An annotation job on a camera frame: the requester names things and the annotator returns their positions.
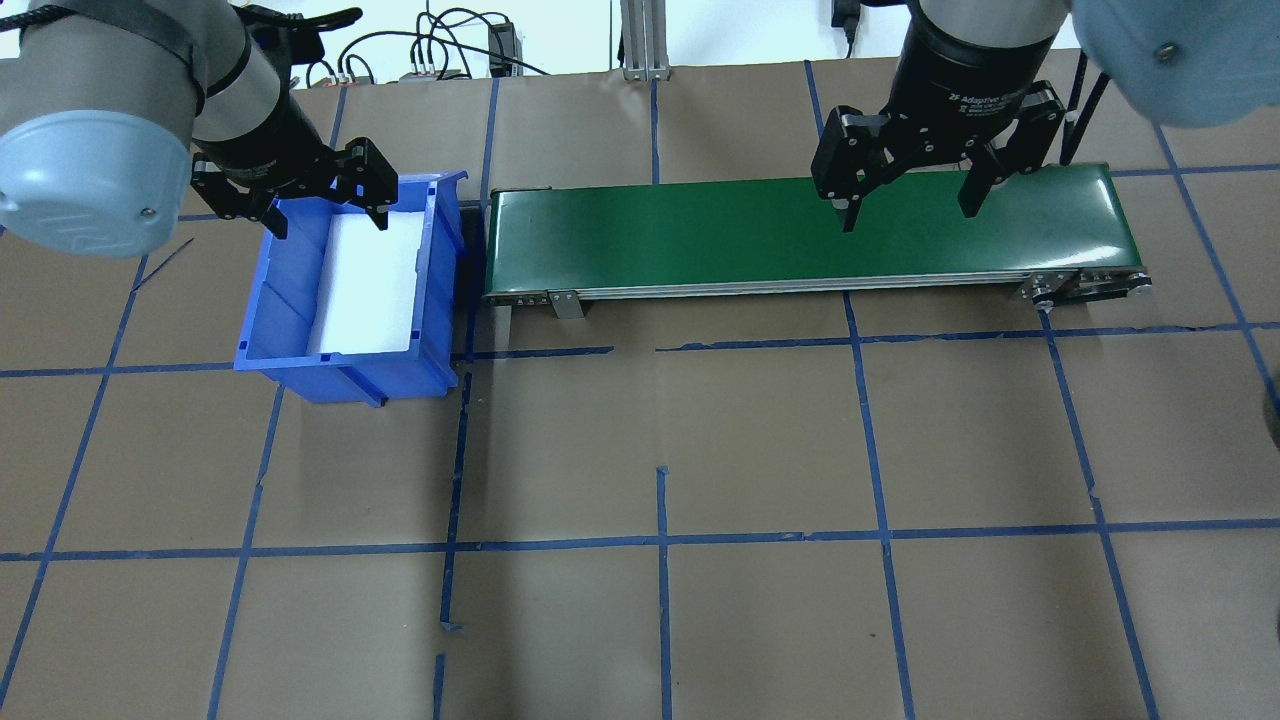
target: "conveyor belt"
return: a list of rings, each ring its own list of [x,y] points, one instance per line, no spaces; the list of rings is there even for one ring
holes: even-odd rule
[[[955,201],[963,179],[904,176],[864,204],[849,234],[808,178],[497,192],[486,297],[548,305],[1027,283],[1029,299],[1041,284],[1062,302],[1076,283],[1120,288],[1093,293],[1114,297],[1129,278],[1149,282],[1106,165],[1015,177],[972,219]]]

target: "white foam insert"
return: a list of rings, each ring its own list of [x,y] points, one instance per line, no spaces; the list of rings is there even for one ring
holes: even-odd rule
[[[364,213],[333,217],[308,355],[408,350],[425,222],[426,213],[389,213],[379,231]]]

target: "white wall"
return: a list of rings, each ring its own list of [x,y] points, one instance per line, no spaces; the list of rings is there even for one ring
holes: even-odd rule
[[[439,13],[458,0],[435,0]],[[234,0],[243,5],[248,0]],[[422,0],[259,0],[284,13],[317,15],[352,5],[365,17],[353,27],[326,33],[328,59],[351,40],[378,29],[413,29],[413,18],[426,8]],[[524,42],[525,60],[549,73],[599,72],[616,65],[621,15],[618,0],[484,0],[472,10],[498,10],[511,15]],[[27,0],[5,0],[0,15],[26,10]],[[819,60],[845,56],[845,37],[828,27],[831,0],[668,0],[667,45],[675,65],[726,65]],[[867,8],[854,55],[895,56],[902,47],[909,20],[905,8]],[[472,23],[454,32],[463,44],[488,47],[485,28]],[[379,82],[410,72],[410,37],[376,37],[355,50],[374,67]],[[18,53],[18,33],[0,35],[0,58]],[[1078,47],[1068,22],[1055,47]],[[488,74],[484,55],[468,54],[472,70]],[[451,67],[457,67],[457,60]]]

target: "grid of tape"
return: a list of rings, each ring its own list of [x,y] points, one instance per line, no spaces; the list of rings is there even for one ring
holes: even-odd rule
[[[812,65],[806,61],[804,67],[809,86],[809,95],[813,101],[814,122],[817,123],[818,131],[820,133],[822,105],[818,99],[818,91],[814,83]],[[484,172],[483,172],[481,190],[480,190],[481,199],[486,199],[489,195],[489,170],[493,158],[494,122],[499,111],[500,87],[502,87],[500,81],[494,81],[492,83],[489,110],[488,110],[489,113],[488,129],[485,137]],[[650,132],[652,132],[652,149],[653,149],[652,172],[653,172],[653,182],[658,183],[660,161],[658,156],[659,85],[657,82],[652,85],[649,97],[650,97]],[[346,106],[346,101],[347,101],[347,91],[346,88],[343,88],[338,97],[337,117],[334,120],[333,132],[330,135],[330,145],[333,145],[338,138],[338,131],[342,124],[342,115],[343,115],[343,109]],[[146,279],[150,277],[148,274],[146,274],[150,260],[147,258],[143,258],[138,263],[133,282],[133,290],[128,295],[128,300],[125,301],[124,309],[120,314],[119,325],[114,341],[111,343],[110,354],[104,365],[91,366],[91,368],[69,368],[69,369],[61,368],[61,369],[0,370],[0,378],[60,377],[60,375],[100,377],[97,393],[93,398],[93,404],[90,409],[88,418],[84,423],[84,429],[79,439],[79,445],[77,447],[74,462],[72,464],[69,478],[67,479],[65,488],[63,491],[60,502],[58,505],[58,511],[54,516],[52,527],[50,528],[45,548],[41,552],[0,553],[0,562],[37,564],[35,582],[31,588],[31,593],[24,612],[22,615],[22,620],[18,625],[17,637],[8,655],[4,675],[3,678],[0,678],[0,706],[3,706],[6,693],[9,691],[14,670],[17,665],[22,661],[23,643],[27,635],[27,630],[31,625],[31,618],[40,601],[45,574],[50,564],[52,562],[91,561],[91,560],[187,559],[187,557],[236,559],[237,570],[234,577],[234,584],[232,589],[230,603],[227,610],[227,618],[221,635],[216,670],[212,678],[212,687],[210,692],[207,716],[212,719],[218,716],[223,678],[227,669],[228,656],[230,653],[230,647],[232,643],[234,642],[237,610],[239,605],[241,592],[244,584],[246,569],[253,559],[339,556],[339,555],[394,555],[394,553],[442,555],[444,559],[444,575],[442,578],[442,596],[439,607],[440,607],[440,621],[448,629],[453,626],[451,610],[453,601],[454,561],[458,553],[536,552],[536,551],[554,551],[554,550],[567,550],[567,548],[603,548],[603,547],[653,547],[658,553],[658,573],[659,573],[658,578],[659,597],[657,600],[659,603],[660,623],[659,628],[655,628],[655,633],[658,634],[659,647],[660,647],[662,715],[664,719],[671,719],[673,716],[671,659],[672,653],[673,652],[678,653],[680,648],[672,647],[672,637],[671,637],[671,614],[673,609],[671,607],[668,564],[667,564],[667,553],[669,547],[678,544],[721,544],[721,543],[865,542],[865,543],[879,543],[882,551],[887,602],[890,609],[890,620],[892,625],[893,647],[897,659],[897,674],[901,689],[901,701],[905,716],[915,717],[915,703],[913,700],[911,675],[910,675],[910,659],[908,657],[906,642],[904,639],[904,621],[899,609],[897,583],[896,583],[896,574],[893,565],[893,542],[902,539],[922,539],[922,538],[979,538],[979,537],[993,538],[993,537],[1084,534],[1084,536],[1097,537],[1098,542],[1101,543],[1103,556],[1106,560],[1106,566],[1111,579],[1112,591],[1115,594],[1115,602],[1117,605],[1120,619],[1124,626],[1125,641],[1128,643],[1133,666],[1138,678],[1142,698],[1146,703],[1147,715],[1152,719],[1158,717],[1158,706],[1157,706],[1158,698],[1155,696],[1151,687],[1151,682],[1147,676],[1142,647],[1138,641],[1138,634],[1134,629],[1133,618],[1125,594],[1124,578],[1121,577],[1115,551],[1112,548],[1112,542],[1111,542],[1112,536],[1117,533],[1167,533],[1167,532],[1244,530],[1244,529],[1258,529],[1258,528],[1280,528],[1280,518],[1129,521],[1129,523],[1108,521],[1105,509],[1102,507],[1101,500],[1098,500],[1098,497],[1096,497],[1093,493],[1094,479],[1093,479],[1093,470],[1089,462],[1089,454],[1088,448],[1085,447],[1084,436],[1080,429],[1080,420],[1076,416],[1075,406],[1073,404],[1070,382],[1068,372],[1064,368],[1062,357],[1059,352],[1057,341],[1060,338],[1068,338],[1068,337],[1176,334],[1176,333],[1240,333],[1249,347],[1252,357],[1257,365],[1261,380],[1266,387],[1267,392],[1270,393],[1271,401],[1276,404],[1277,407],[1280,407],[1280,402],[1277,402],[1276,397],[1276,388],[1274,387],[1271,380],[1271,373],[1267,368],[1267,364],[1265,363],[1258,343],[1254,340],[1254,331],[1280,329],[1280,322],[1254,322],[1245,316],[1244,311],[1242,310],[1240,302],[1236,299],[1236,295],[1231,287],[1230,279],[1228,278],[1228,274],[1221,261],[1217,258],[1210,233],[1206,229],[1204,223],[1201,220],[1196,204],[1190,193],[1188,192],[1187,184],[1183,179],[1184,174],[1265,172],[1265,170],[1277,170],[1280,169],[1280,165],[1180,168],[1174,158],[1174,154],[1169,147],[1167,141],[1165,140],[1161,128],[1156,127],[1155,132],[1164,149],[1169,167],[1162,169],[1151,169],[1151,170],[1117,170],[1114,172],[1112,174],[1116,177],[1167,176],[1174,178],[1181,193],[1187,211],[1189,213],[1194,223],[1196,231],[1199,236],[1199,240],[1203,243],[1204,252],[1207,254],[1210,261],[1212,263],[1212,266],[1217,274],[1222,290],[1226,293],[1226,297],[1230,302],[1231,310],[1235,315],[1234,323],[1208,325],[1208,327],[1166,325],[1166,327],[1144,327],[1144,328],[1112,327],[1112,328],[1057,329],[1052,325],[1048,315],[1042,315],[1039,329],[1019,329],[1007,332],[863,336],[859,332],[858,319],[855,314],[856,299],[850,297],[850,293],[846,292],[844,295],[844,306],[849,325],[849,333],[847,336],[844,337],[689,343],[680,347],[655,348],[655,352],[732,352],[735,350],[744,350],[744,348],[847,346],[851,352],[850,380],[856,386],[859,413],[861,416],[863,429],[864,429],[863,439],[865,441],[867,445],[867,454],[870,465],[869,469],[872,479],[872,493],[876,505],[874,529],[856,529],[856,530],[831,529],[824,532],[672,534],[667,529],[668,469],[662,466],[662,468],[655,468],[654,493],[655,493],[658,523],[655,532],[653,534],[590,537],[590,538],[575,538],[575,539],[547,539],[547,541],[460,542],[458,518],[462,503],[462,487],[467,475],[465,468],[465,459],[466,459],[466,445],[468,434],[468,427],[467,427],[468,410],[471,405],[471,389],[474,378],[472,373],[470,372],[470,368],[476,363],[486,363],[494,360],[608,355],[613,350],[612,347],[604,346],[604,347],[577,347],[577,348],[556,348],[556,350],[477,352],[475,350],[475,323],[476,323],[476,313],[480,297],[479,297],[479,284],[474,284],[472,287],[476,287],[476,293],[472,297],[466,299],[466,301],[468,302],[466,348],[463,352],[457,354],[454,356],[454,360],[463,363],[468,369],[467,372],[465,372],[461,382],[461,413],[458,415],[458,424],[457,424],[457,450],[454,455],[448,532],[447,532],[447,539],[444,542],[348,544],[348,546],[296,546],[296,547],[256,546],[253,543],[253,534],[264,491],[262,478],[266,474],[266,470],[270,464],[273,441],[275,436],[276,421],[280,416],[280,407],[284,391],[283,387],[278,387],[275,391],[275,400],[270,411],[270,418],[268,420],[268,429],[262,443],[261,462],[259,465],[259,473],[252,495],[252,502],[251,506],[247,509],[243,541],[239,544],[239,547],[166,548],[166,550],[120,548],[120,550],[95,550],[95,551],[56,550],[63,520],[67,515],[67,509],[72,502],[76,491],[77,475],[79,473],[79,468],[83,461],[86,448],[88,447],[90,438],[93,433],[95,421],[97,419],[99,410],[102,405],[102,397],[106,392],[110,379],[114,375],[119,374],[200,373],[210,370],[227,370],[230,368],[229,363],[183,364],[183,365],[116,365],[116,356],[119,354],[120,343],[129,323],[129,315],[133,310],[133,304],[137,291],[142,286],[142,283],[145,283]],[[485,200],[480,200],[479,202],[470,202],[470,204],[463,202],[463,205],[471,205],[471,206],[479,205],[480,211],[484,213],[486,210],[488,202]],[[183,217],[183,220],[188,222],[206,220],[206,219],[216,219],[216,218],[214,215]],[[477,268],[476,272],[483,273],[483,268]],[[931,340],[951,341],[951,342],[983,342],[983,341],[998,341],[1009,338],[1038,338],[1043,340],[1046,345],[1046,352],[1052,363],[1052,368],[1057,379],[1059,391],[1061,393],[1062,410],[1069,421],[1071,437],[1075,443],[1075,451],[1079,459],[1080,471],[1084,478],[1084,487],[1080,488],[1080,492],[1089,498],[1093,511],[1093,521],[1078,523],[1078,524],[1057,524],[1057,525],[1009,525],[1009,527],[956,527],[956,528],[893,527],[884,503],[884,492],[881,482],[879,460],[877,452],[876,429],[874,429],[876,428],[874,404],[877,398],[872,397],[867,388],[863,348],[868,345],[876,345],[876,343],[913,343],[913,342],[922,342]],[[434,660],[434,676],[433,676],[433,697],[435,701],[434,715],[433,715],[434,717],[440,716],[442,702],[444,697],[444,687],[445,683],[448,682],[447,670],[448,670],[448,657],[444,653],[440,653]]]

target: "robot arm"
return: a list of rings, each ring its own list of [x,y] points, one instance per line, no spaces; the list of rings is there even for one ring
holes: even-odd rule
[[[1012,173],[1041,168],[1065,109],[1036,82],[1066,19],[1062,0],[913,0],[888,102],[876,115],[837,105],[810,170],[845,232],[864,197],[906,170],[973,161],[960,191],[965,217]],[[1002,147],[996,136],[1018,120]]]
[[[141,255],[169,240],[189,181],[223,218],[280,237],[276,197],[349,202],[385,228],[396,170],[367,138],[332,150],[288,92],[292,61],[323,54],[316,33],[358,12],[335,15],[46,0],[6,18],[23,37],[0,64],[0,223],[56,250]]]
[[[845,232],[869,192],[913,168],[970,160],[965,217],[993,186],[1038,170],[1065,111],[1036,74],[1069,9],[1088,55],[1157,123],[1213,126],[1280,102],[1280,0],[905,4],[911,23],[888,104],[876,115],[836,106],[810,167]]]

